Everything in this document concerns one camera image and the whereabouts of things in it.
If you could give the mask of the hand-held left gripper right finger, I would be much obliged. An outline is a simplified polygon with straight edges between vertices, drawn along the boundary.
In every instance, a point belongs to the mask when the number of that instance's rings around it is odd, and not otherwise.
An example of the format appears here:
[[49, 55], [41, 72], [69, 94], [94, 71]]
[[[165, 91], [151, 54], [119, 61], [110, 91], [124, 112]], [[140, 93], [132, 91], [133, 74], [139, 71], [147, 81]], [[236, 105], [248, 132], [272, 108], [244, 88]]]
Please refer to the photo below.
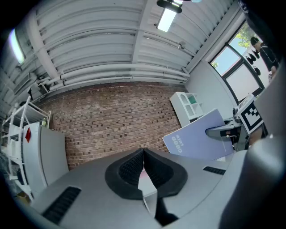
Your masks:
[[157, 189], [144, 225], [219, 225], [233, 187], [225, 161], [144, 150], [144, 166]]

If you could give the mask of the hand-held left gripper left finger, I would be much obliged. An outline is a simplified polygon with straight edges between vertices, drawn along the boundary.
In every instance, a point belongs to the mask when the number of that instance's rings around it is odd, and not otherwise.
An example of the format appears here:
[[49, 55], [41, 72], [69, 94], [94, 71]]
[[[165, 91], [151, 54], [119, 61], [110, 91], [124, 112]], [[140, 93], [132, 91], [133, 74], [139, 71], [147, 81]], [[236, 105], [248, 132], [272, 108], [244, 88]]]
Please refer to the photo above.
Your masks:
[[58, 228], [158, 228], [138, 188], [143, 149], [86, 162], [49, 185], [32, 207]]

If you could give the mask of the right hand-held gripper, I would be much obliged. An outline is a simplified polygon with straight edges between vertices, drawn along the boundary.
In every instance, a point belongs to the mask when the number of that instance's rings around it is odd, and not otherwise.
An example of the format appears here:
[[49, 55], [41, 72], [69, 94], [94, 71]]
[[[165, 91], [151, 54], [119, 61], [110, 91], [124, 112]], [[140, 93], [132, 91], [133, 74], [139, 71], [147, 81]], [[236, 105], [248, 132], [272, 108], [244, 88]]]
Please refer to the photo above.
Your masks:
[[[237, 108], [234, 108], [233, 146], [235, 151], [246, 150], [263, 136], [263, 120], [254, 102], [256, 98], [249, 94]], [[213, 139], [229, 138], [233, 127], [220, 126], [208, 128], [205, 133]]]

